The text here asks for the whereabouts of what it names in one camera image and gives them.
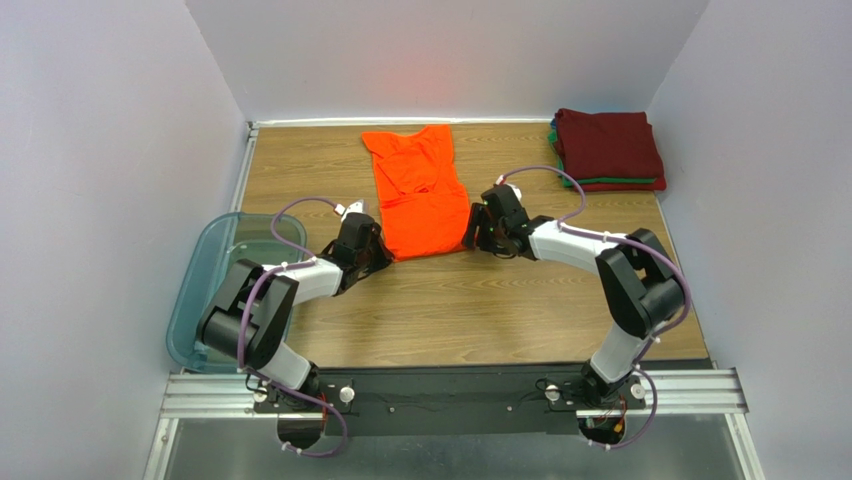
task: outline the orange t-shirt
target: orange t-shirt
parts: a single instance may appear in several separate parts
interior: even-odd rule
[[[366,132],[385,245],[397,260],[462,250],[470,201],[453,166],[449,125],[401,136]]]

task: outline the stack of folded clothes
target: stack of folded clothes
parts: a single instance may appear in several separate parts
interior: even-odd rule
[[[583,190],[665,190],[663,161],[644,112],[582,113],[560,109],[550,145],[559,168]],[[563,184],[571,183],[563,179]]]

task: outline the blue plastic tub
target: blue plastic tub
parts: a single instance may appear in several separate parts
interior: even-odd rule
[[[301,252],[272,236],[269,231],[272,217],[229,213],[201,232],[166,333],[169,354],[182,366],[204,373],[233,373],[237,368],[235,360],[196,342],[195,330],[228,268],[237,260],[261,264],[301,260]],[[278,233],[298,245],[304,246],[307,241],[305,228],[289,215],[282,216],[278,222]]]

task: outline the wooden tabletop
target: wooden tabletop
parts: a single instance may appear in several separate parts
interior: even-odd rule
[[[291,200],[320,195],[348,205],[366,199],[380,221],[370,154],[361,132],[416,133],[422,126],[293,127],[260,130],[243,211],[274,213]],[[547,124],[453,125],[455,163],[470,200],[498,175],[522,165],[555,164]],[[512,177],[530,216],[558,217],[579,197],[555,175]],[[321,250],[339,218],[318,202],[288,212]],[[672,254],[650,192],[593,193],[571,224],[630,233],[653,230]],[[612,325],[595,275],[552,262],[500,260],[461,252],[396,263],[345,295],[297,307],[287,343],[320,366],[457,365],[584,361]],[[655,345],[648,358],[706,358],[693,314]]]

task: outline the white wall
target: white wall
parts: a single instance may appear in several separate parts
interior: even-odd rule
[[[767,478],[849,478],[852,4],[712,0],[651,106],[711,355]]]
[[[139,478],[246,127],[180,0],[67,3],[0,15],[0,478]]]
[[[187,0],[251,120],[645,110],[707,0]]]

